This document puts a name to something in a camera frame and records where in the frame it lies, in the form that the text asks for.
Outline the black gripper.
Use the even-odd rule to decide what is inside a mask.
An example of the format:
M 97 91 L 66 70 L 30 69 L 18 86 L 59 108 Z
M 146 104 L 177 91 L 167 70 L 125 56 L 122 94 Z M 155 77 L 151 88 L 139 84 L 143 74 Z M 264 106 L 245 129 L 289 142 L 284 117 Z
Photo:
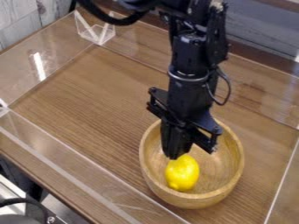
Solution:
M 185 74 L 170 67 L 169 75 L 169 90 L 151 87 L 147 103 L 162 121 L 163 153 L 177 159 L 197 144 L 211 154 L 223 133 L 211 115 L 219 74 L 215 70 Z

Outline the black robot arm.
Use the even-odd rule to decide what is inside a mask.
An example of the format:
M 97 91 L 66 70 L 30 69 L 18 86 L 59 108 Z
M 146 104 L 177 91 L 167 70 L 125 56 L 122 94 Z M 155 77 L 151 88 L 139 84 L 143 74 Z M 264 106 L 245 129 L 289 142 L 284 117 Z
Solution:
M 215 151 L 223 129 L 211 107 L 227 102 L 217 98 L 219 81 L 230 77 L 221 70 L 229 58 L 223 0 L 119 0 L 133 11 L 158 8 L 169 24 L 171 41 L 170 83 L 166 90 L 153 87 L 149 110 L 161 118 L 163 154 L 171 159 L 189 153 L 194 145 Z

